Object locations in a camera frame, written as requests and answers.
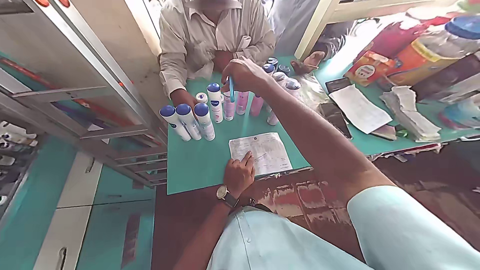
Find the drawer handle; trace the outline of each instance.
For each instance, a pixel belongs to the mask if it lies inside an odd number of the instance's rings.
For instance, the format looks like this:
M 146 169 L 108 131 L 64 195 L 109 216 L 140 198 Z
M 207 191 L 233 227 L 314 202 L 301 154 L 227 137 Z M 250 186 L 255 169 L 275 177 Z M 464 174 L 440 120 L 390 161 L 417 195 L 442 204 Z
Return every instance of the drawer handle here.
M 55 270 L 63 270 L 65 266 L 65 260 L 67 258 L 67 247 L 62 247 L 59 251 L 59 261 Z
M 93 164 L 95 163 L 95 158 L 92 157 L 92 162 L 90 163 L 90 165 L 88 165 L 88 167 L 85 169 L 85 173 L 89 173 L 92 171 L 92 168 L 93 168 Z

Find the blue pen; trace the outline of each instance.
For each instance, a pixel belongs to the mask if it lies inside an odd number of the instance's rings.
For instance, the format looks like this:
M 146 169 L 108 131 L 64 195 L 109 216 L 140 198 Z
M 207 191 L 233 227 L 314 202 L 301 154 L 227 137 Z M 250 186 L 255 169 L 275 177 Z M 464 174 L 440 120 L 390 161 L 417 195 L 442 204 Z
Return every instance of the blue pen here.
M 230 102 L 235 102 L 235 92 L 233 92 L 233 79 L 231 76 L 228 76 L 228 81 L 230 84 Z

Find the watch strap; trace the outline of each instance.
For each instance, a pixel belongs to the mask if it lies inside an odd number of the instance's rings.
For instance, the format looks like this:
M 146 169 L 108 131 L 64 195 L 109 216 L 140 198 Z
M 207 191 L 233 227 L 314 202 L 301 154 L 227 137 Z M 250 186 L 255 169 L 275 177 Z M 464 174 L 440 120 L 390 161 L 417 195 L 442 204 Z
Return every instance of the watch strap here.
M 225 197 L 223 197 L 223 199 L 225 200 L 225 203 L 231 208 L 234 208 L 235 206 L 237 206 L 237 203 L 239 202 L 239 200 L 236 199 L 234 196 L 232 196 L 230 192 L 227 192 L 227 194 L 225 195 Z

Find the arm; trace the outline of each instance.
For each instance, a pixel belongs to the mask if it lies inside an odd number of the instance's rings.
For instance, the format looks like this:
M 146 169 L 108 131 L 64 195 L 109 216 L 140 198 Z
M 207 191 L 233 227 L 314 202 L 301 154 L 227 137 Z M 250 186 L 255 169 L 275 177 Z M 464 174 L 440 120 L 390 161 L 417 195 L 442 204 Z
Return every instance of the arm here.
M 228 75 L 235 81 L 235 90 L 252 91 L 264 98 L 315 172 L 339 183 L 345 199 L 372 186 L 394 185 L 327 120 L 283 90 L 250 60 L 232 60 L 222 74 L 222 82 Z
M 162 9 L 160 15 L 160 81 L 165 94 L 177 106 L 186 103 L 194 107 L 195 97 L 185 88 L 187 65 L 185 63 L 185 33 L 181 14 L 169 6 Z
M 257 65 L 263 65 L 268 57 L 273 55 L 275 35 L 265 16 L 262 3 L 259 0 L 253 0 L 252 5 L 254 6 L 251 14 L 252 24 L 250 31 L 250 37 L 252 38 L 250 44 L 252 45 L 234 53 L 233 57 L 244 56 L 254 61 Z
M 227 186 L 234 198 L 253 183 L 255 168 L 253 167 L 253 155 L 248 151 L 245 157 L 240 160 L 229 160 L 225 168 L 223 183 Z M 193 239 L 187 244 L 174 270 L 204 270 L 218 242 L 223 228 L 227 223 L 228 213 L 231 208 L 222 201 L 212 198 L 218 202 L 206 217 Z

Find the shirt sleeve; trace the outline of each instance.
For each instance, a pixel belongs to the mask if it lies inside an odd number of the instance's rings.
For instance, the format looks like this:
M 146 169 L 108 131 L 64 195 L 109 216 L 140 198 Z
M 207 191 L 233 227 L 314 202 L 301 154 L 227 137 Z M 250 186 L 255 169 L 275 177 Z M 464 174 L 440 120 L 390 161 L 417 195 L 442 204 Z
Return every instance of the shirt sleeve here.
M 186 89 L 187 50 L 181 19 L 182 14 L 171 7 L 164 7 L 160 14 L 160 81 L 168 98 L 174 90 Z
M 347 205 L 363 257 L 375 270 L 473 270 L 480 253 L 399 187 L 376 186 Z
M 242 51 L 234 53 L 233 56 L 234 58 L 238 58 L 241 55 L 251 59 L 257 65 L 263 65 L 268 57 L 273 55 L 275 35 L 265 16 L 261 2 L 259 0 L 253 0 L 252 5 L 252 26 L 250 28 L 252 45 Z

